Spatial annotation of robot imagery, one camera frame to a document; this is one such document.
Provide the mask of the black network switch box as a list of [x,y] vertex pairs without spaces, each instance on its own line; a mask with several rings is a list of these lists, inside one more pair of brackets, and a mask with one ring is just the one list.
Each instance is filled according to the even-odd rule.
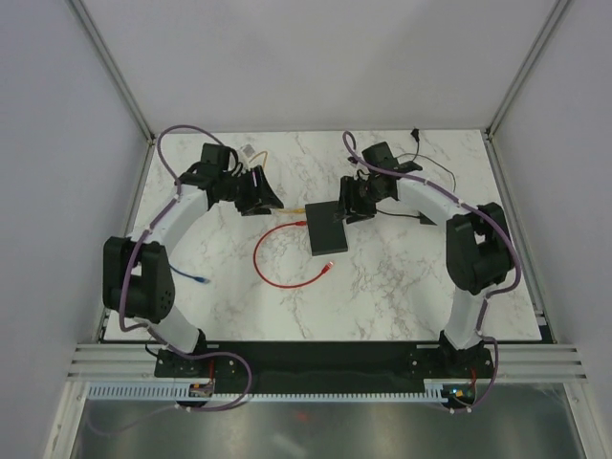
[[335,201],[307,204],[306,222],[312,256],[322,256],[348,251],[344,224],[336,217]]

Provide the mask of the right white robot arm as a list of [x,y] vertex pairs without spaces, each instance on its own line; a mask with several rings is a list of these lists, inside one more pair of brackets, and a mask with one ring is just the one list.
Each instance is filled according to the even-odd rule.
[[446,268],[455,289],[436,357],[442,373],[459,377],[485,359],[481,329],[488,299],[503,291],[499,286],[510,271],[519,270],[503,207],[471,206],[422,177],[374,174],[340,179],[336,216],[348,224],[371,219],[387,198],[416,209],[445,232]]

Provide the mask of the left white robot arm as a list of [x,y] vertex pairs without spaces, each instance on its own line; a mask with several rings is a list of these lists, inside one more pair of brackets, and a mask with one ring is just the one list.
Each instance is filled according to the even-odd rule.
[[146,330],[177,353],[176,365],[189,377],[208,369],[204,332],[175,305],[169,255],[186,232],[219,202],[230,202],[243,216],[270,214],[284,207],[264,168],[238,175],[222,165],[202,162],[181,174],[176,191],[139,234],[112,236],[103,246],[102,302],[117,312],[128,333]]

